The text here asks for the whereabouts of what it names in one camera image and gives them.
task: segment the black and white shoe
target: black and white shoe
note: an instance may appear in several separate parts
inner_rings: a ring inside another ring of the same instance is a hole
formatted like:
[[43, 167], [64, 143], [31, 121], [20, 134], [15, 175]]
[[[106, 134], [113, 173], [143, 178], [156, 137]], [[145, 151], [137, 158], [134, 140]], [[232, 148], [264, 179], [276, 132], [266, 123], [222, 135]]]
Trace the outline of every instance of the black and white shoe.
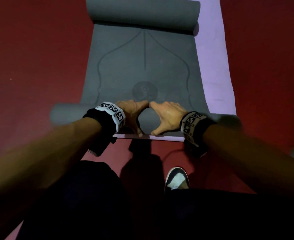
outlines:
[[188, 175], [181, 167], [174, 167], [167, 174], [165, 193], [175, 189], [189, 189]]

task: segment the right hand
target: right hand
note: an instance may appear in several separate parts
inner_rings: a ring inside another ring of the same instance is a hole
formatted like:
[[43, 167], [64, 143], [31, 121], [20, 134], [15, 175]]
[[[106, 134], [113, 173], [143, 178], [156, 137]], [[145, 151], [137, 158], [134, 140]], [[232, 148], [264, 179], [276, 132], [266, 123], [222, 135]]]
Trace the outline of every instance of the right hand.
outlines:
[[151, 133], [153, 136], [179, 129], [181, 119], [188, 113], [180, 104], [174, 102], [157, 104], [153, 101], [150, 106], [160, 117], [159, 127]]

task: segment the black pants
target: black pants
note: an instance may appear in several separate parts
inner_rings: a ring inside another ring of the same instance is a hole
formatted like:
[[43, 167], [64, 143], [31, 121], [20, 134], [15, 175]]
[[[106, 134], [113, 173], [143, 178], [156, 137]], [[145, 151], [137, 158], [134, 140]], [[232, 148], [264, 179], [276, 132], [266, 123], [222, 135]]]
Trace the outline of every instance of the black pants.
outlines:
[[[157, 211], [164, 239], [240, 230], [265, 234], [294, 223], [292, 201], [218, 190], [173, 190]], [[17, 240], [132, 239], [132, 225], [129, 200], [116, 173], [105, 163], [80, 161], [30, 210]]]

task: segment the sneaker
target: sneaker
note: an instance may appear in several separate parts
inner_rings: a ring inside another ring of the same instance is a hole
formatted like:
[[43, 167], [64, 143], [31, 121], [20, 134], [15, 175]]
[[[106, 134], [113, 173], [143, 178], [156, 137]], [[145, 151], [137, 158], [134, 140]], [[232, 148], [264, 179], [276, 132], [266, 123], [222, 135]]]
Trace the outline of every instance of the sneaker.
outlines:
[[165, 193], [175, 189], [189, 189], [188, 175], [181, 167], [172, 168], [166, 178]]

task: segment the yoga mat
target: yoga mat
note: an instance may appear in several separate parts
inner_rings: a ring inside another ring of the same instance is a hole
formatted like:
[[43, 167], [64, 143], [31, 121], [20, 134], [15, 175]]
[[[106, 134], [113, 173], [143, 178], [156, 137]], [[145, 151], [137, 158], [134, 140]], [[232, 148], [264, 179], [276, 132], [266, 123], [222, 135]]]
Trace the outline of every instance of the yoga mat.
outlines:
[[[80, 104], [58, 104], [53, 124], [80, 119], [104, 101], [134, 99], [179, 102], [188, 111], [210, 114], [205, 100], [194, 32], [200, 3], [190, 0], [86, 0], [95, 23]], [[141, 129], [160, 124], [146, 109]], [[165, 136], [181, 137], [180, 132]]]

